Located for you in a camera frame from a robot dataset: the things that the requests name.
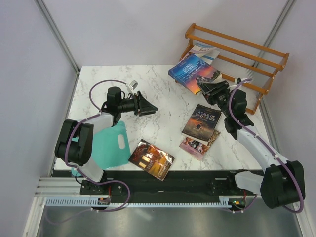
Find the Jane Eyre blue book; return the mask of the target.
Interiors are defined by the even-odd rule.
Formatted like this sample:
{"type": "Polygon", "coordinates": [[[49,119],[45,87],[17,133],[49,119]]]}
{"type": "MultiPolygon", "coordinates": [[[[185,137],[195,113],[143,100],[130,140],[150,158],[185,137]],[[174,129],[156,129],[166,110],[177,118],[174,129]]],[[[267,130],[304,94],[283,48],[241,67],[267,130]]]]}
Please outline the Jane Eyre blue book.
{"type": "Polygon", "coordinates": [[[190,54],[168,71],[168,74],[193,94],[198,94],[201,89],[199,82],[217,83],[222,79],[222,73],[197,57],[190,54]]]}

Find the Tale of Two Cities book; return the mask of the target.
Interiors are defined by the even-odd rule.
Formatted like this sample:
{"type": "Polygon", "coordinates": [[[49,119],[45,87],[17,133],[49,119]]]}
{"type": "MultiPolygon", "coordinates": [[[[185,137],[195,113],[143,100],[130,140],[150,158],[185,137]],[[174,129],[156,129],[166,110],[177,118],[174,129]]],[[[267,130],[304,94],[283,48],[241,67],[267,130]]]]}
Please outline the Tale of Two Cities book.
{"type": "Polygon", "coordinates": [[[198,104],[181,134],[204,145],[208,145],[221,114],[220,110],[198,104]]]}

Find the dog cover Bark book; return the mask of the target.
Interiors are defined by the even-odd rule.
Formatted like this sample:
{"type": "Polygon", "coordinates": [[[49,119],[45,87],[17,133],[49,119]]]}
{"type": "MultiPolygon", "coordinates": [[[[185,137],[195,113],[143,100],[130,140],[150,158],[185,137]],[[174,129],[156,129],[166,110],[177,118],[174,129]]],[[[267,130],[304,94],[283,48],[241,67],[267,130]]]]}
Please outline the dog cover Bark book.
{"type": "Polygon", "coordinates": [[[189,52],[195,54],[208,64],[211,64],[220,54],[217,48],[201,43],[196,43],[189,52]]]}

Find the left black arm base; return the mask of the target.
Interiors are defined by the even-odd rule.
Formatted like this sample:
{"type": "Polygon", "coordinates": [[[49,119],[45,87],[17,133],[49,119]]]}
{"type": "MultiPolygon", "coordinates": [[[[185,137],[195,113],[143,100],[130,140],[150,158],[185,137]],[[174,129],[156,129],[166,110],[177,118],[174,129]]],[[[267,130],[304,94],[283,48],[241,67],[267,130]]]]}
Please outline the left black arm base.
{"type": "Polygon", "coordinates": [[[102,195],[126,195],[128,194],[127,188],[123,185],[122,182],[117,180],[111,180],[107,184],[94,184],[87,180],[82,180],[80,192],[81,195],[93,195],[93,196],[102,196],[102,195]]]}

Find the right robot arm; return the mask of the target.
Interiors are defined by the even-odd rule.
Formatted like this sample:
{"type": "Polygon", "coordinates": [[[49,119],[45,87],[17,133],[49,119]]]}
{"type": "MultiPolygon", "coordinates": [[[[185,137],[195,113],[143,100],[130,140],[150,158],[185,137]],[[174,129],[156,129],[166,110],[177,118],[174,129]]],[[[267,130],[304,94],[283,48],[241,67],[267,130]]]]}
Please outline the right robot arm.
{"type": "Polygon", "coordinates": [[[289,161],[258,133],[254,123],[246,114],[246,93],[239,89],[250,78],[238,79],[231,87],[226,81],[197,84],[210,105],[217,105],[225,115],[225,129],[242,144],[261,166],[264,174],[238,170],[226,182],[227,191],[238,194],[242,190],[260,195],[271,209],[284,207],[298,214],[304,209],[304,169],[300,162],[289,161]]]}

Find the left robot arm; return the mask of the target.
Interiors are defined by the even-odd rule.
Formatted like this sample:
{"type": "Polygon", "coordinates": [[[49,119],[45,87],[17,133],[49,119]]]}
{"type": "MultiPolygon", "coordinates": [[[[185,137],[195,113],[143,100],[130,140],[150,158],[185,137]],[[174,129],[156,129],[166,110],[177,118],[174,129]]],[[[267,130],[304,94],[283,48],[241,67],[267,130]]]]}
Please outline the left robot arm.
{"type": "Polygon", "coordinates": [[[108,181],[103,179],[104,170],[91,157],[93,135],[115,126],[122,113],[133,112],[136,116],[154,114],[158,108],[151,104],[140,91],[124,99],[119,87],[110,87],[107,100],[101,111],[82,121],[67,119],[64,121],[56,146],[55,156],[91,182],[91,188],[97,194],[108,190],[108,181]]]}

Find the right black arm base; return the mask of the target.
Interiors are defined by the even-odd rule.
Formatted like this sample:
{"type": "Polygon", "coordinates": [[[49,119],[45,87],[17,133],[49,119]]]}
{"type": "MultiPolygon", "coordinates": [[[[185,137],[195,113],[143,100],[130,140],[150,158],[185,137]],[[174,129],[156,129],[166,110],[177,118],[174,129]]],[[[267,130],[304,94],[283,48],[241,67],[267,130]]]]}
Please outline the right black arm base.
{"type": "Polygon", "coordinates": [[[253,196],[254,194],[250,191],[240,189],[236,186],[235,182],[224,179],[213,179],[208,184],[213,194],[218,196],[253,196]]]}

